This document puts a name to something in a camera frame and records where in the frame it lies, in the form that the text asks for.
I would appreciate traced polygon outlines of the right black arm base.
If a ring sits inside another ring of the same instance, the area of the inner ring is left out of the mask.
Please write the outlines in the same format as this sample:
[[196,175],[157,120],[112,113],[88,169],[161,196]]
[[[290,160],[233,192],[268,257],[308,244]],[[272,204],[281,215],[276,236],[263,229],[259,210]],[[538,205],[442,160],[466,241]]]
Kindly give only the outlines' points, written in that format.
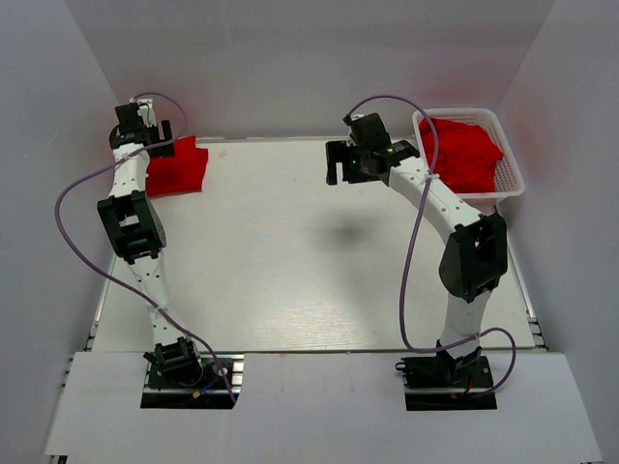
[[495,393],[481,395],[493,387],[486,356],[466,366],[455,380],[447,380],[435,357],[402,358],[395,370],[403,380],[407,412],[491,411],[497,409]]

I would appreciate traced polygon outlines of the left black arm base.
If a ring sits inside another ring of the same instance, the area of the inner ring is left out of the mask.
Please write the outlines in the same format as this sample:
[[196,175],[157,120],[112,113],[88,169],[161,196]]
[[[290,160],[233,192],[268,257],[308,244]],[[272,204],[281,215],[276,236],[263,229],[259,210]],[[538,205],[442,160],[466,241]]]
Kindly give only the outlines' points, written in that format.
[[243,381],[244,357],[220,358],[218,369],[211,357],[203,356],[202,366],[188,380],[164,377],[147,364],[140,408],[144,410],[232,410]]

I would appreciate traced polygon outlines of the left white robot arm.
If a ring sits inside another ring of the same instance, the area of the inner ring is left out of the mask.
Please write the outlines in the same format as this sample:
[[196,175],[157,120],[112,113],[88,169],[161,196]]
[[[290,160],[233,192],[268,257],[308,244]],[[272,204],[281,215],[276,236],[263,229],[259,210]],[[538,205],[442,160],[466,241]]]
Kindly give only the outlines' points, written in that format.
[[155,348],[145,358],[165,371],[165,350],[176,342],[176,333],[160,313],[171,299],[163,274],[162,251],[165,232],[146,193],[149,154],[142,148],[151,143],[152,129],[141,116],[118,124],[109,138],[115,161],[108,197],[97,209],[115,254],[129,266],[138,290],[155,302],[149,311]]

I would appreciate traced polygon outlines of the red t shirt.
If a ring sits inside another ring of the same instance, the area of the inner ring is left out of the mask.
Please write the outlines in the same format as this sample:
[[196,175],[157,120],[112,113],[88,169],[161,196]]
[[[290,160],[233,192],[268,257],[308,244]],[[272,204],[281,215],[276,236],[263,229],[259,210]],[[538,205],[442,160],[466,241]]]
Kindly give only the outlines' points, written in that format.
[[150,197],[202,191],[209,151],[196,145],[196,137],[174,142],[172,157],[151,159],[147,168],[146,193]]

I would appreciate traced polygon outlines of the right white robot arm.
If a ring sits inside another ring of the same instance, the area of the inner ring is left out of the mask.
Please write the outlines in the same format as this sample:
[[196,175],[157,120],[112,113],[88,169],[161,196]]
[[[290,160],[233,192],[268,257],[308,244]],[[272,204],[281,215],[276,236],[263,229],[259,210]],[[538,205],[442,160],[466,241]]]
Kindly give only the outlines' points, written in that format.
[[507,272],[506,222],[464,202],[414,145],[391,138],[378,114],[347,115],[343,122],[349,128],[347,139],[326,145],[327,184],[382,182],[415,206],[445,245],[438,273],[448,307],[432,351],[440,357],[438,377],[459,385],[480,357],[486,305]]

